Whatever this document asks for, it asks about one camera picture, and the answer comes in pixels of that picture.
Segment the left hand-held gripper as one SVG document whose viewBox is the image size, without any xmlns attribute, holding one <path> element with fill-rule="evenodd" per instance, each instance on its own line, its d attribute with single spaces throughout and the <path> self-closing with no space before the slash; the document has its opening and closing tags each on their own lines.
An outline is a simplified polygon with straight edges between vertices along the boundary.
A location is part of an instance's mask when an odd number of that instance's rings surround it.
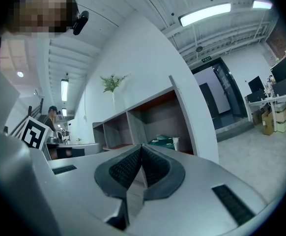
<svg viewBox="0 0 286 236">
<path fill-rule="evenodd" d="M 21 132 L 21 140 L 29 148 L 36 148 L 42 151 L 45 158 L 51 160 L 49 154 L 51 149 L 69 148 L 59 138 L 60 135 L 59 131 L 53 131 L 49 126 L 32 117 L 28 117 Z M 101 152 L 101 146 L 99 143 L 72 145 L 71 152 L 72 154 L 97 154 Z"/>
</svg>

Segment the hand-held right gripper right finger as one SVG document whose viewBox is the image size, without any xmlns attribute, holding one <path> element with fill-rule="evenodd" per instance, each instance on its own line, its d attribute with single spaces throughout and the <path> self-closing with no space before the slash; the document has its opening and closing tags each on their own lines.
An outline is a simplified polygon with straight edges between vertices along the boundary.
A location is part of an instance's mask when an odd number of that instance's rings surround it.
<svg viewBox="0 0 286 236">
<path fill-rule="evenodd" d="M 144 145 L 148 184 L 142 209 L 144 236 L 217 236 L 244 225 L 264 198 L 220 165 Z"/>
</svg>

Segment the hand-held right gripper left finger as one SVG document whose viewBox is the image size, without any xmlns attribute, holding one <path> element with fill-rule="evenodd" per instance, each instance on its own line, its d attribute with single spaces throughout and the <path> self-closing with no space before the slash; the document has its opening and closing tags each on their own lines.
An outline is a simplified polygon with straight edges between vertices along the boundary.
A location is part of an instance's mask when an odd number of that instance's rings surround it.
<svg viewBox="0 0 286 236">
<path fill-rule="evenodd" d="M 50 161 L 69 198 L 120 230 L 129 225 L 126 193 L 141 167 L 141 146 Z"/>
</svg>

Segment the person's left hand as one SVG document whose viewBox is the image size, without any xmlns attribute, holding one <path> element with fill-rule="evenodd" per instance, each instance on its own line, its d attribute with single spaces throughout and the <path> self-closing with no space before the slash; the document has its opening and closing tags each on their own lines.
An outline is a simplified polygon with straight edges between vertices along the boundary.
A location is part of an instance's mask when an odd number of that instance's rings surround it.
<svg viewBox="0 0 286 236">
<path fill-rule="evenodd" d="M 52 160 L 85 156 L 84 149 L 53 148 L 49 151 Z"/>
</svg>

